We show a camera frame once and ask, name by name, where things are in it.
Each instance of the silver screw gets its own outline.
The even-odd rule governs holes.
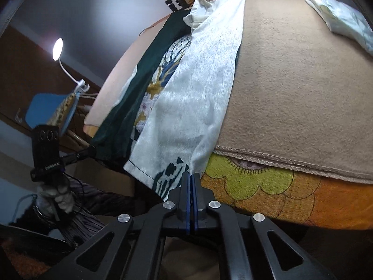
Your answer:
[[[264,215],[261,214],[261,213],[255,214],[255,215],[253,216],[253,218],[254,218],[254,220],[257,221],[257,222],[262,222],[262,221],[264,221],[264,219],[265,219]]]
[[[210,207],[212,207],[212,208],[219,208],[219,207],[221,207],[221,204],[220,204],[219,201],[211,201],[208,205]]]
[[[172,201],[166,201],[164,204],[163,204],[163,207],[164,208],[167,208],[167,209],[172,209],[175,207],[175,203],[173,203]]]
[[[126,223],[126,222],[129,221],[129,219],[131,219],[131,217],[129,215],[125,214],[125,213],[118,216],[118,221],[120,223]]]

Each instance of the beige blanket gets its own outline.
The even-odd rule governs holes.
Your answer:
[[[215,152],[373,183],[373,59],[304,0],[246,0]]]

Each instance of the white glove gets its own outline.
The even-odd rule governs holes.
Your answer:
[[[37,191],[38,197],[36,199],[36,206],[44,216],[48,218],[54,216],[53,201],[67,214],[72,212],[74,198],[70,190],[69,180],[65,176],[64,180],[61,180],[57,188],[42,183],[38,186]]]

